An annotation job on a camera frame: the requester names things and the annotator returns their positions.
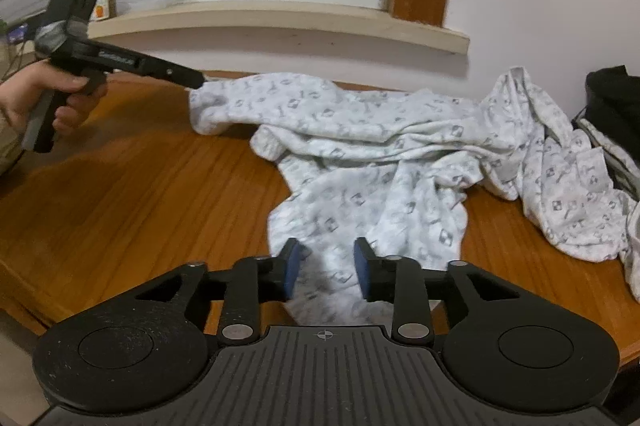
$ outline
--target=ridged black surface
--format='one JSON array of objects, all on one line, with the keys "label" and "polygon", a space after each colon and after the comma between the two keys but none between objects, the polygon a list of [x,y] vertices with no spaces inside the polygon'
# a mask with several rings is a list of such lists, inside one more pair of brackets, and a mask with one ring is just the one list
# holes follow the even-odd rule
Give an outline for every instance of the ridged black surface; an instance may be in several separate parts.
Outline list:
[{"label": "ridged black surface", "polygon": [[[325,330],[333,335],[328,337]],[[615,422],[598,408],[555,416],[492,408],[447,379],[429,350],[391,343],[378,327],[271,327],[254,345],[222,350],[196,386],[165,406],[118,417],[92,417],[58,407],[36,424],[607,426]]]}]

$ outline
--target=small box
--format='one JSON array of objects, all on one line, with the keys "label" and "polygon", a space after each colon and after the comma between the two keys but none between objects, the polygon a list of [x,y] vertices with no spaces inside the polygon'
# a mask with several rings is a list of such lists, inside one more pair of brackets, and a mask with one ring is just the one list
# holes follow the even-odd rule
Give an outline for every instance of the small box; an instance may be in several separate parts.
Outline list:
[{"label": "small box", "polygon": [[102,21],[113,18],[116,15],[115,0],[96,0],[94,12],[91,14],[91,21]]}]

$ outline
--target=hand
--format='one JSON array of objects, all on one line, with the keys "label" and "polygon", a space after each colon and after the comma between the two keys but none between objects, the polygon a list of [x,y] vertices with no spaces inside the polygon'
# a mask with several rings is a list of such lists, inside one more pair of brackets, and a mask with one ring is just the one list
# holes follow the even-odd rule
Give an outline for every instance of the hand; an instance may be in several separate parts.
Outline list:
[{"label": "hand", "polygon": [[29,113],[45,89],[71,93],[66,106],[60,106],[56,110],[56,119],[53,121],[53,128],[58,133],[69,135],[98,106],[100,98],[107,94],[106,84],[98,86],[91,95],[76,93],[87,81],[86,77],[63,72],[46,60],[34,62],[0,84],[0,110],[11,126],[18,133],[23,133],[27,128]]}]

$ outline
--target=wooden tabletop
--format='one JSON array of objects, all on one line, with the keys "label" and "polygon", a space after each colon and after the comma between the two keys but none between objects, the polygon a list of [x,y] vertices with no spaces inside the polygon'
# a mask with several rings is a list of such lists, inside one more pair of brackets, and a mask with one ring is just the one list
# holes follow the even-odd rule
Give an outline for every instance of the wooden tabletop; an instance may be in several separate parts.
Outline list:
[{"label": "wooden tabletop", "polygon": [[[249,148],[254,129],[199,136],[183,89],[112,80],[72,137],[0,177],[0,306],[42,332],[187,261],[222,269],[266,253],[267,215],[289,191]],[[620,262],[558,252],[520,202],[480,187],[465,206],[463,259],[600,324],[623,362],[640,356],[640,305]],[[265,324],[290,319],[279,304],[263,307]]]}]

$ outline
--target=white patterned cloth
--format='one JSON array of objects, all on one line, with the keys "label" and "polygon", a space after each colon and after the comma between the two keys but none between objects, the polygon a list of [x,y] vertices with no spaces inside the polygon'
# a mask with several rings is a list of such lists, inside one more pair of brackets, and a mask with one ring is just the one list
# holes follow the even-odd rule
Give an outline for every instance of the white patterned cloth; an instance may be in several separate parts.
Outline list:
[{"label": "white patterned cloth", "polygon": [[229,123],[260,125],[252,149],[276,162],[292,191],[270,214],[270,252],[289,237],[308,250],[287,304],[303,325],[388,326],[390,305],[362,300],[354,240],[445,269],[460,257],[464,190],[477,183],[521,197],[527,218],[567,254],[630,254],[625,228],[635,203],[613,189],[602,150],[522,68],[501,76],[481,102],[428,89],[345,91],[270,73],[208,82],[191,91],[190,108],[203,135]]},{"label": "white patterned cloth", "polygon": [[640,169],[631,155],[587,119],[577,119],[576,124],[587,133],[594,146],[602,147],[609,174],[618,182],[618,187],[634,200],[640,200]]}]

